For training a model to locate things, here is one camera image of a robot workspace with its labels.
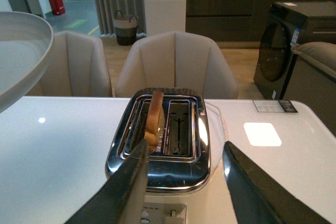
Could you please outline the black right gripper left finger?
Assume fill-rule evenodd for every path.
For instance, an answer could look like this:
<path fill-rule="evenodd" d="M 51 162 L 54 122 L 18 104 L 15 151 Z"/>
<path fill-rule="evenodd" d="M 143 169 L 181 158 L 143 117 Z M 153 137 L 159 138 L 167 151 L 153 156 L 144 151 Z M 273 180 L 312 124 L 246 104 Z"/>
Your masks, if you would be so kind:
<path fill-rule="evenodd" d="M 148 166 L 148 143 L 142 140 L 102 188 L 66 223 L 140 223 Z"/>

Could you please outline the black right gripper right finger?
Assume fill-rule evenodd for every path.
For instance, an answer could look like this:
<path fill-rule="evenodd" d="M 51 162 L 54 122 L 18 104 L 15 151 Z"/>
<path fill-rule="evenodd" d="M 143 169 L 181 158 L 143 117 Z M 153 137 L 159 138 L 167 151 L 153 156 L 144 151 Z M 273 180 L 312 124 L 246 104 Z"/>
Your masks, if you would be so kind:
<path fill-rule="evenodd" d="M 329 223 L 230 141 L 224 144 L 223 162 L 238 223 Z"/>

